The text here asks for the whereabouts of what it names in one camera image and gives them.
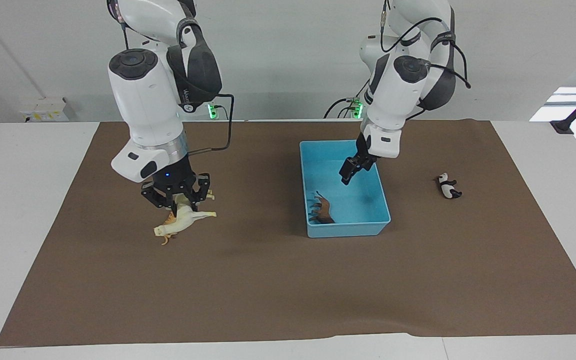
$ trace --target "brown paper sheet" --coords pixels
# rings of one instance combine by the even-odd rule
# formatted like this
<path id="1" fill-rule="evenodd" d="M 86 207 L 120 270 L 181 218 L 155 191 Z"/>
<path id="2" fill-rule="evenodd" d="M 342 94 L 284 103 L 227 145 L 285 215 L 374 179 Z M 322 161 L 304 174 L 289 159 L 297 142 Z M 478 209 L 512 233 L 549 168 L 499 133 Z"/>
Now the brown paper sheet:
<path id="1" fill-rule="evenodd" d="M 226 125 L 187 132 L 219 146 Z M 393 222 L 308 238 L 299 143 L 358 133 L 235 123 L 229 150 L 192 158 L 219 217 L 160 246 L 166 212 L 110 167 L 128 129 L 102 123 L 0 346 L 576 334 L 576 270 L 487 121 L 410 121 L 401 156 L 378 163 Z M 443 198 L 443 172 L 462 198 Z"/>

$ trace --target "power outlet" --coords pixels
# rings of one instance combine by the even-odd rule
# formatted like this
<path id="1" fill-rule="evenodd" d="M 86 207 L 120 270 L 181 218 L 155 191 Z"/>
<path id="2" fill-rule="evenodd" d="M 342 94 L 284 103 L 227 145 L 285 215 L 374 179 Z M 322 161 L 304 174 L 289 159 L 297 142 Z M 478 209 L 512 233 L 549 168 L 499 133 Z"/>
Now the power outlet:
<path id="1" fill-rule="evenodd" d="M 34 122 L 68 122 L 67 112 L 70 107 L 62 97 L 26 99 L 22 102 L 19 113 L 25 123 Z"/>
<path id="2" fill-rule="evenodd" d="M 210 120 L 219 120 L 219 111 L 217 111 L 215 104 L 209 102 L 206 104 L 206 107 L 208 107 L 208 116 L 210 117 Z"/>

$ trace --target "panda figurine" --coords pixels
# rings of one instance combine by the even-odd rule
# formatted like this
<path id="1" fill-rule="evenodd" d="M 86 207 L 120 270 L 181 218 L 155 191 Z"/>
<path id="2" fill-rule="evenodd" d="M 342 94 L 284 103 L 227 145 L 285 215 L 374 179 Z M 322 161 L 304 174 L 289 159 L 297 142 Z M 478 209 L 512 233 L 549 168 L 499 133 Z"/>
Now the panda figurine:
<path id="1" fill-rule="evenodd" d="M 457 180 L 448 181 L 448 173 L 444 172 L 439 177 L 437 177 L 439 186 L 441 187 L 441 192 L 446 199 L 459 199 L 464 193 L 455 190 L 455 185 L 457 185 Z"/>

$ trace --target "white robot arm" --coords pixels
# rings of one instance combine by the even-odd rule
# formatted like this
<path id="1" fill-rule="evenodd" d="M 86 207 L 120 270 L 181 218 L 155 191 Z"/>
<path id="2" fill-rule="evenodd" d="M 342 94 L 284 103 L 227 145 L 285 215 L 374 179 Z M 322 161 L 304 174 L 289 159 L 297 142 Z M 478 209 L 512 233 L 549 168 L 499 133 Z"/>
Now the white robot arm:
<path id="1" fill-rule="evenodd" d="M 210 175 L 190 166 L 182 120 L 222 89 L 215 57 L 195 20 L 193 0 L 107 0 L 123 29 L 130 28 L 167 46 L 130 48 L 108 66 L 112 93 L 130 140 L 112 168 L 142 184 L 141 194 L 158 208 L 176 212 L 176 194 L 193 210 L 206 200 Z"/>
<path id="2" fill-rule="evenodd" d="M 455 14 L 447 0 L 393 0 L 386 17 L 384 2 L 381 34 L 361 44 L 361 59 L 372 73 L 363 94 L 370 107 L 361 123 L 357 153 L 339 171 L 350 183 L 362 169 L 370 170 L 378 158 L 397 158 L 402 128 L 415 107 L 442 107 L 455 91 Z M 398 37 L 384 35 L 386 20 Z"/>

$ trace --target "blue tray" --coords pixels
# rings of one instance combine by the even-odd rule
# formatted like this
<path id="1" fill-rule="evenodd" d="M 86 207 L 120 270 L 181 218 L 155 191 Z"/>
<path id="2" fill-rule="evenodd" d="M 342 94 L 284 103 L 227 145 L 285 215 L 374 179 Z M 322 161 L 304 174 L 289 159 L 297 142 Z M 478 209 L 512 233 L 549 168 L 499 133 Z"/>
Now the blue tray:
<path id="1" fill-rule="evenodd" d="M 346 186 L 339 169 L 357 152 L 354 140 L 302 141 L 301 178 L 309 238 L 368 237 L 378 235 L 391 222 L 377 164 L 358 172 Z M 316 192 L 330 202 L 335 223 L 322 224 L 312 217 Z"/>

